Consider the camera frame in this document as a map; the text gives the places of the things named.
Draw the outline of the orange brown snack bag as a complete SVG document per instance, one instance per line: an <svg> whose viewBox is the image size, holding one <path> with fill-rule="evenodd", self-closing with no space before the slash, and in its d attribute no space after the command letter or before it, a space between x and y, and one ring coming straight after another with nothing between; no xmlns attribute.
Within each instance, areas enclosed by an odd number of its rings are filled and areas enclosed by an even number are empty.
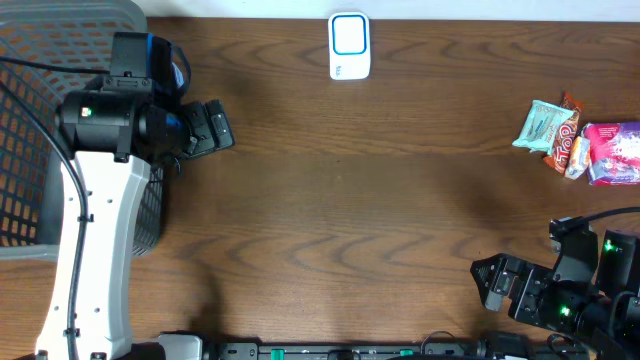
<svg viewBox="0 0 640 360"><path fill-rule="evenodd" d="M564 174L569 163L571 149L578 131L579 119L584 105L575 100L569 92L564 92L560 107L571 110L572 115L559 126L550 152L543 158L543 161L558 173Z"/></svg>

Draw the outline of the orange tissue pack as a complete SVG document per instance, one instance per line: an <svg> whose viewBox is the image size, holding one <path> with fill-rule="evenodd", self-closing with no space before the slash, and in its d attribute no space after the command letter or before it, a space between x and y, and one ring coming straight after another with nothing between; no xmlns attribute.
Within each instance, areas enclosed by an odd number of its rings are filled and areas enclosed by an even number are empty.
<svg viewBox="0 0 640 360"><path fill-rule="evenodd" d="M571 180L578 179L590 165L590 140L578 136L572 145L564 176Z"/></svg>

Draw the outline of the teal snack wrapper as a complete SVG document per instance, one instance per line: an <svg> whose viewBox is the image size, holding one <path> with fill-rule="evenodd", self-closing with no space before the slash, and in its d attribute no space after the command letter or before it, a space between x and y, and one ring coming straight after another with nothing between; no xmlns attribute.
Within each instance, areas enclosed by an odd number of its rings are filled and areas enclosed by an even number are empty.
<svg viewBox="0 0 640 360"><path fill-rule="evenodd" d="M572 110L533 100L521 132L512 145L527 148L530 152L550 154L560 126L572 115Z"/></svg>

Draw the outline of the red purple pad package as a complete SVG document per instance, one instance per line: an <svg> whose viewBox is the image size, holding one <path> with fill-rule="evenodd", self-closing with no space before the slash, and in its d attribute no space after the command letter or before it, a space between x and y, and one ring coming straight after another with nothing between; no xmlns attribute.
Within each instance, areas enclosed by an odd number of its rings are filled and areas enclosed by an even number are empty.
<svg viewBox="0 0 640 360"><path fill-rule="evenodd" d="M639 122L589 123L582 136L590 142L590 185L639 183Z"/></svg>

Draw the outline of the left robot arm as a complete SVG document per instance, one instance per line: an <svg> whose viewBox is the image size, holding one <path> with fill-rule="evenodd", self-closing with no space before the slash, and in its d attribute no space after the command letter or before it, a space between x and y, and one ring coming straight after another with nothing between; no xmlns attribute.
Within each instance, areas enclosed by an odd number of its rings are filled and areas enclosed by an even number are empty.
<svg viewBox="0 0 640 360"><path fill-rule="evenodd" d="M207 339L190 332L135 342L128 305L136 223L153 171L235 143L221 102L183 102L190 80L178 46L118 32L101 82L58 107L63 220L36 358L212 357Z"/></svg>

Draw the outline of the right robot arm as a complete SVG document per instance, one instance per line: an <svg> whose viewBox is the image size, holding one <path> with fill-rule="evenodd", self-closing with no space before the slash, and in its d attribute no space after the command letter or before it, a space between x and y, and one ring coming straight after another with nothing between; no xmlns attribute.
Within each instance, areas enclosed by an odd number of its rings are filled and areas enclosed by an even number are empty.
<svg viewBox="0 0 640 360"><path fill-rule="evenodd" d="M639 235L590 228L555 236L552 268L500 253L472 263L482 305L511 300L513 320L561 334L599 359L639 357Z"/></svg>

